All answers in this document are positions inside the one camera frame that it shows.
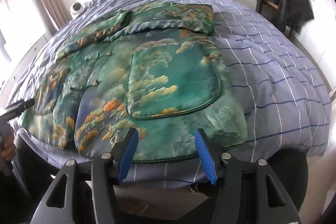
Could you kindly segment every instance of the floral print garment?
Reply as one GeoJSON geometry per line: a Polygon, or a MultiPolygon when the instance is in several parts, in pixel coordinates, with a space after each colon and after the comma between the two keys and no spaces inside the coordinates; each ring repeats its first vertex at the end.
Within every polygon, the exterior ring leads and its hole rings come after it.
{"type": "Polygon", "coordinates": [[[152,3],[105,15],[64,41],[22,124],[89,158],[131,127],[136,161],[195,154],[197,128],[221,147],[242,143],[244,114],[212,31],[210,5],[152,3]]]}

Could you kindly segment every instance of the silver bolt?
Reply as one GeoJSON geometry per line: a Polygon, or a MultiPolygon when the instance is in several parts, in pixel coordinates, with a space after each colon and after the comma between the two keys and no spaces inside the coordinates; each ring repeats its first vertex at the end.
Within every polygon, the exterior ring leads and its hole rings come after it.
{"type": "Polygon", "coordinates": [[[67,162],[65,163],[66,166],[72,166],[76,163],[76,161],[74,159],[71,160],[67,160],[67,162]]]}
{"type": "Polygon", "coordinates": [[[229,154],[229,153],[223,153],[222,154],[222,159],[223,160],[229,160],[229,159],[231,159],[231,154],[229,154]]]}
{"type": "Polygon", "coordinates": [[[103,153],[101,155],[101,158],[107,160],[107,159],[111,158],[111,156],[112,156],[111,153],[106,152],[106,153],[103,153]]]}
{"type": "Polygon", "coordinates": [[[267,164],[267,161],[264,160],[264,159],[260,159],[260,160],[258,160],[258,164],[261,165],[261,166],[265,166],[267,164]]]}

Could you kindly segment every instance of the blue plaid bedding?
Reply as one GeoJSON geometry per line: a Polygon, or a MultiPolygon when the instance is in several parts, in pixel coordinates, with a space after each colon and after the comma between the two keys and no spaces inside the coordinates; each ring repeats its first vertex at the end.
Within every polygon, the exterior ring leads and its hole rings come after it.
{"type": "MultiPolygon", "coordinates": [[[[212,5],[213,37],[229,68],[234,95],[248,125],[248,140],[230,149],[246,161],[269,158],[282,148],[309,156],[324,153],[330,129],[331,104],[316,68],[309,59],[261,15],[233,0],[92,0],[82,14],[63,27],[18,80],[11,96],[29,98],[43,70],[55,58],[64,37],[110,10],[130,9],[156,1],[212,5]]],[[[35,139],[15,121],[29,146],[60,168],[66,160],[87,161],[77,150],[59,150],[35,139]]],[[[198,158],[181,162],[133,164],[126,183],[176,188],[205,179],[198,158]]]]}

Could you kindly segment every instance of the patch pocket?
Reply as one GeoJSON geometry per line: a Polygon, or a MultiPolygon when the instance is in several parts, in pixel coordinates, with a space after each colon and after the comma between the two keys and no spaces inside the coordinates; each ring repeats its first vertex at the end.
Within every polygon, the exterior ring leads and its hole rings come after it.
{"type": "Polygon", "coordinates": [[[33,107],[35,114],[45,115],[53,111],[68,72],[68,68],[55,68],[47,74],[35,94],[36,103],[33,107]]]}
{"type": "Polygon", "coordinates": [[[166,46],[163,42],[140,45],[132,56],[126,109],[134,118],[196,111],[211,104],[221,93],[220,79],[198,42],[166,46]]]}

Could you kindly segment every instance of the hand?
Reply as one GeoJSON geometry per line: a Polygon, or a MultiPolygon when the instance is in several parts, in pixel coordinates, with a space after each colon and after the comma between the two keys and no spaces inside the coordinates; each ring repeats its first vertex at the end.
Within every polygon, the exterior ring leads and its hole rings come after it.
{"type": "Polygon", "coordinates": [[[9,133],[3,140],[5,150],[0,151],[0,155],[6,161],[11,161],[15,157],[16,146],[14,144],[14,130],[11,128],[11,133],[9,133]]]}

